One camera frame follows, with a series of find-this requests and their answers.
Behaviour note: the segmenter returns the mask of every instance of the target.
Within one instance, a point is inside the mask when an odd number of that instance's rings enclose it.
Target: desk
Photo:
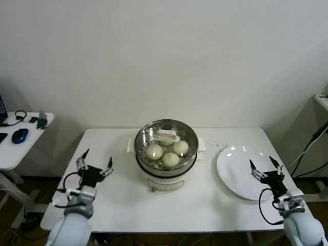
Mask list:
[[[39,113],[27,113],[28,116],[35,116],[38,117]],[[48,124],[52,122],[54,119],[54,115],[52,113],[47,113]],[[6,120],[7,123],[13,124],[17,122],[15,118],[14,112],[8,112],[8,119]],[[8,133],[8,136],[0,143],[0,187],[2,189],[8,189],[6,196],[0,202],[0,209],[5,204],[6,200],[8,199],[9,195],[15,198],[24,206],[28,207],[28,211],[32,211],[35,209],[35,203],[33,200],[37,197],[38,191],[32,191],[30,196],[20,193],[20,189],[17,188],[15,184],[13,184],[3,173],[10,176],[16,184],[22,184],[24,181],[23,179],[13,170],[15,167],[18,166],[20,161],[24,158],[24,156],[29,152],[35,142],[39,139],[39,137],[44,133],[44,130],[38,130],[36,128],[37,122],[35,123],[25,123],[20,122],[14,126],[9,127],[0,127],[0,133]],[[27,128],[29,133],[26,137],[26,140],[20,144],[14,144],[11,141],[12,134],[20,128]],[[14,221],[12,227],[18,228],[21,222],[21,218],[23,216],[23,209],[18,214],[16,220]]]
[[[263,231],[282,229],[282,225],[267,224],[259,213],[258,203],[233,193],[216,172],[216,159],[226,146],[245,145],[281,159],[261,128],[196,128],[197,136],[206,145],[203,160],[197,161],[187,182],[178,190],[152,193],[139,173],[135,156],[127,153],[129,138],[138,129],[90,129],[81,139],[64,176],[76,171],[75,161],[88,148],[86,162],[104,169],[109,157],[114,156],[114,172],[97,184],[94,214],[89,220],[94,232],[111,233],[187,233]],[[289,173],[284,184],[296,188]],[[79,176],[66,181],[67,188],[78,187]],[[59,204],[67,200],[56,192],[53,199]],[[270,221],[281,220],[271,201],[262,203]],[[41,227],[50,230],[63,217],[63,209],[50,205]]]

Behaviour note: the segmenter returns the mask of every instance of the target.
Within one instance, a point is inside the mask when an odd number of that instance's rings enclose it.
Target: power cord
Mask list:
[[[300,156],[299,159],[298,159],[298,162],[297,162],[297,165],[296,165],[295,169],[293,170],[293,172],[292,172],[292,174],[291,174],[292,177],[293,177],[294,173],[296,172],[296,170],[297,170],[299,164],[301,163],[301,160],[302,160],[302,158],[303,158],[303,155],[306,153],[306,151],[308,150],[310,144],[311,144],[313,141],[314,141],[314,139],[312,138],[312,139],[310,140],[310,142],[306,145],[304,151],[302,152],[301,156]]]
[[[271,192],[272,192],[272,190],[271,190],[270,188],[265,188],[264,190],[262,190],[262,192],[261,192],[261,194],[260,194],[260,197],[258,198],[258,207],[259,207],[259,209],[260,209],[260,213],[261,213],[263,219],[266,221],[266,223],[268,223],[268,224],[270,224],[270,225],[272,225],[272,226],[273,226],[273,225],[274,225],[274,226],[277,226],[277,225],[279,225],[279,224],[283,224],[283,220],[278,221],[278,222],[275,222],[275,223],[271,223],[271,222],[268,221],[267,218],[264,216],[264,214],[263,214],[263,212],[262,212],[262,208],[261,208],[261,198],[262,198],[262,195],[263,195],[263,193],[264,193],[265,191],[271,191]]]
[[[319,169],[324,168],[327,165],[328,165],[328,161],[325,164],[323,164],[322,166],[316,168],[315,170],[309,171],[307,173],[300,174],[300,175],[296,176],[295,178],[299,178],[300,176],[303,176],[303,175],[306,175],[306,174],[314,173],[315,171],[318,171]]]
[[[202,241],[203,239],[207,238],[207,237],[210,236],[210,235],[212,235],[212,233],[209,233],[209,234],[203,236],[202,238],[198,239],[198,240],[195,241],[195,242],[193,243],[193,245],[191,245],[191,246],[195,246],[195,245],[198,244],[200,241]]]
[[[313,135],[312,135],[312,139],[310,140],[310,142],[306,145],[304,151],[296,157],[296,159],[290,163],[287,168],[291,167],[297,160],[297,165],[295,167],[295,169],[293,170],[291,176],[294,175],[294,173],[296,172],[301,160],[302,160],[302,157],[303,155],[312,147],[313,144],[315,144],[315,142],[324,134],[324,133],[327,133],[327,130],[328,130],[328,121],[322,126],[320,127],[319,130],[317,130]]]
[[[4,124],[0,124],[0,127],[10,127],[10,126],[14,126],[14,125],[22,122],[25,119],[25,117],[27,116],[27,113],[24,110],[17,110],[15,112],[15,116],[16,116],[16,119],[18,121],[16,121],[14,124],[6,124],[6,123],[4,123]]]

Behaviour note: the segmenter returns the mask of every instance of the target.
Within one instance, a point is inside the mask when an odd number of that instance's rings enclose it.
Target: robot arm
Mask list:
[[[287,190],[283,184],[282,166],[270,157],[277,169],[262,173],[250,160],[252,175],[261,183],[269,185],[274,203],[278,204],[279,213],[284,218],[283,225],[287,238],[294,246],[328,246],[322,224],[311,214],[305,213],[303,193],[300,189]]]
[[[109,160],[105,170],[86,165],[87,150],[76,161],[78,174],[81,176],[78,189],[57,189],[70,196],[71,199],[64,206],[65,217],[58,221],[49,234],[46,246],[86,246],[88,244],[91,227],[88,220],[93,215],[93,201],[96,198],[96,184],[102,182],[113,172],[113,159]]]

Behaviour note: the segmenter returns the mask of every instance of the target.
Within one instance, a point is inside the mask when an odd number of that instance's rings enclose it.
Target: blue computer mouse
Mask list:
[[[12,134],[11,140],[15,144],[19,144],[21,142],[24,142],[28,133],[29,133],[28,129],[21,128],[21,129],[15,131]]]

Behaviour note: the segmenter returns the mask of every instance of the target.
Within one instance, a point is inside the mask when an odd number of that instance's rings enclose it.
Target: black cable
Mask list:
[[[16,119],[19,118],[19,120],[17,122],[15,122],[14,124],[6,124],[6,123],[0,124],[0,127],[10,127],[10,126],[14,126],[14,125],[22,122],[25,119],[25,117],[27,116],[27,113],[24,110],[17,110],[15,112],[15,116],[16,116]]]
[[[306,174],[314,173],[315,171],[318,171],[319,169],[324,168],[327,165],[328,165],[328,161],[325,164],[323,164],[322,166],[320,166],[319,168],[316,168],[315,170],[312,170],[312,171],[307,172],[307,173],[300,174],[300,175],[296,176],[295,178],[299,178],[300,176],[303,176],[303,175],[306,175]]]
[[[64,187],[64,189],[66,189],[66,185],[65,185],[65,183],[66,183],[66,179],[67,179],[69,176],[73,175],[73,174],[78,174],[78,172],[72,172],[72,173],[70,173],[70,174],[67,174],[66,177],[64,178],[64,181],[63,181],[63,187]]]
[[[276,210],[279,210],[279,211],[285,211],[285,209],[281,209],[281,208],[278,208],[275,206],[275,201],[272,201],[272,206],[276,209]]]
[[[85,204],[84,203],[77,203],[77,204],[65,205],[65,206],[54,205],[55,208],[59,208],[59,209],[72,208],[72,207],[78,207],[78,206],[85,206]]]
[[[266,221],[266,223],[268,223],[268,224],[270,224],[270,225],[272,225],[272,226],[273,226],[273,225],[276,226],[276,225],[282,224],[282,223],[283,223],[283,220],[278,221],[278,222],[275,222],[275,223],[271,223],[270,221],[267,220],[267,218],[265,218],[265,216],[264,216],[264,214],[263,214],[263,212],[262,212],[262,208],[261,208],[261,198],[262,198],[262,195],[263,195],[264,191],[272,191],[272,190],[269,189],[269,188],[265,188],[264,190],[262,190],[262,192],[261,192],[261,194],[260,194],[260,197],[258,198],[258,207],[259,207],[259,209],[260,209],[260,213],[261,213],[263,219]]]
[[[315,139],[315,138],[312,138],[312,139],[310,140],[310,142],[306,145],[306,147],[305,147],[305,149],[304,149],[303,152],[305,152],[305,151],[308,149],[308,147],[310,146],[310,144],[311,144],[314,140],[316,140],[316,139]],[[297,162],[297,165],[296,165],[295,169],[293,170],[293,172],[292,172],[292,174],[291,174],[292,177],[293,177],[294,173],[296,172],[296,170],[297,170],[299,164],[301,163],[301,160],[302,160],[304,154],[302,154],[302,155],[299,157],[298,162]]]
[[[26,240],[28,240],[28,241],[38,241],[38,240],[40,240],[40,239],[42,239],[42,238],[47,237],[49,234],[50,234],[50,232],[47,232],[45,235],[43,235],[43,236],[41,236],[41,237],[38,237],[38,238],[28,238],[28,237],[25,235],[25,232],[22,231],[22,236],[23,236],[23,238],[26,239]]]

